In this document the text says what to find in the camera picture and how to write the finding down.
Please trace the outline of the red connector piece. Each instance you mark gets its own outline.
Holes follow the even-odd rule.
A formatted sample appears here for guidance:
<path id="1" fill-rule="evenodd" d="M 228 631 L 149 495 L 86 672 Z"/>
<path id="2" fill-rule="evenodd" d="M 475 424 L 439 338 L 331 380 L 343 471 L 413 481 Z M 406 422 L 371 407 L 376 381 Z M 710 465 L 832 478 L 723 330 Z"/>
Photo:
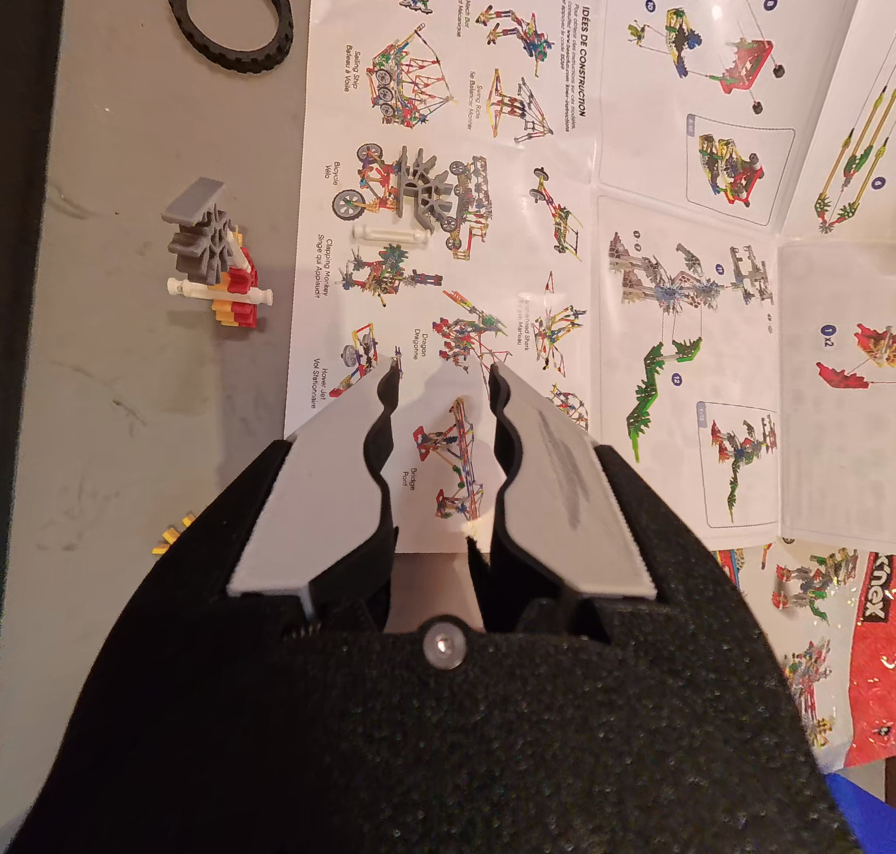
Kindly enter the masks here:
<path id="1" fill-rule="evenodd" d="M 221 276 L 221 285 L 231 292 L 245 292 L 250 287 L 257 287 L 258 275 L 255 269 L 251 274 L 245 271 L 230 268 Z M 256 328 L 258 307 L 256 305 L 219 302 L 214 307 L 216 319 L 224 326 L 240 326 L 244 328 Z"/>

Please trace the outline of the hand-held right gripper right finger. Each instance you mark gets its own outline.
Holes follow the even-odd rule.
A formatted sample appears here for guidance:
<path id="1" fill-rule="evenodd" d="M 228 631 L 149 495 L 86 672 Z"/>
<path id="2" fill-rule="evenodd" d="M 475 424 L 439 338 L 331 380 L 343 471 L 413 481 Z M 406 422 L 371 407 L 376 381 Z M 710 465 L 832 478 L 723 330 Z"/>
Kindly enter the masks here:
<path id="1" fill-rule="evenodd" d="M 488 632 L 601 632 L 599 609 L 649 606 L 657 590 L 595 445 L 497 363 L 489 402 L 497 493 L 481 615 Z"/>

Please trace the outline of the white folded instruction sheet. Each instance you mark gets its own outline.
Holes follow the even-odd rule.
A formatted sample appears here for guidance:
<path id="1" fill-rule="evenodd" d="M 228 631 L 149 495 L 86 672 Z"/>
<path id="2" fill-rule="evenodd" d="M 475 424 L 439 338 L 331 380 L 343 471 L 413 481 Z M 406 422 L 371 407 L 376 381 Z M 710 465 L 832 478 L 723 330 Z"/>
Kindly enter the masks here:
<path id="1" fill-rule="evenodd" d="M 894 0 L 312 0 L 287 430 L 403 352 L 402 540 L 506 362 L 713 547 L 894 540 Z M 398 160 L 474 161 L 458 230 Z"/>

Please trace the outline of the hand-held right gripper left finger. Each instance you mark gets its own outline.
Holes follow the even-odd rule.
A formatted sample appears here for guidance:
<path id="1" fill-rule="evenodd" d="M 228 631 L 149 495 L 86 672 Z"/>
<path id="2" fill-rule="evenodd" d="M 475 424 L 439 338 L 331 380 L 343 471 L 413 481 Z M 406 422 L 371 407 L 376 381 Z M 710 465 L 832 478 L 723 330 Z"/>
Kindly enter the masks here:
<path id="1" fill-rule="evenodd" d="M 397 529 L 383 468 L 398 397 L 398 365 L 381 363 L 291 436 L 231 598 L 292 598 L 306 624 L 385 629 Z"/>

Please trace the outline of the small black rubber tire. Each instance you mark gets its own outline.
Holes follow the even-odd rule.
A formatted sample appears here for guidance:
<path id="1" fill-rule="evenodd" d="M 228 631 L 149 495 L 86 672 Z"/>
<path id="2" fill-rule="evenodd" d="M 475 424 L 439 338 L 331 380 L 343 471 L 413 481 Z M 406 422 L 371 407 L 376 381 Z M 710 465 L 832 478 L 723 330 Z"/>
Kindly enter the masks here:
<path id="1" fill-rule="evenodd" d="M 270 71 L 285 61 L 294 41 L 294 21 L 289 0 L 269 0 L 277 14 L 276 33 L 270 42 L 252 51 L 230 49 L 207 36 L 190 17 L 188 0 L 168 0 L 172 15 L 185 39 L 210 62 L 240 74 Z"/>

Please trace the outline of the yellow connector piece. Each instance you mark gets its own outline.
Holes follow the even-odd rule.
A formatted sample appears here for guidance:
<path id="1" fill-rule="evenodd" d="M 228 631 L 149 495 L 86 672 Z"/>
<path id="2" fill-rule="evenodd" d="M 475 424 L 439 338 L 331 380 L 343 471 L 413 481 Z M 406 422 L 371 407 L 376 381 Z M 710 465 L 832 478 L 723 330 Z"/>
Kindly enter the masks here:
<path id="1" fill-rule="evenodd" d="M 151 554 L 153 557 L 161 557 L 169 551 L 171 546 L 185 533 L 196 521 L 196 515 L 188 512 L 180 520 L 179 524 L 170 524 L 161 535 L 161 539 L 153 546 Z"/>
<path id="2" fill-rule="evenodd" d="M 257 283 L 257 273 L 251 257 L 243 247 L 243 236 L 237 226 L 232 234 L 238 245 L 238 255 L 242 258 L 242 264 L 229 266 L 224 270 L 220 283 L 213 286 L 212 289 L 219 292 L 247 293 Z M 223 326 L 242 328 L 255 328 L 256 326 L 256 307 L 252 304 L 218 299 L 211 303 L 211 308 L 218 323 Z"/>

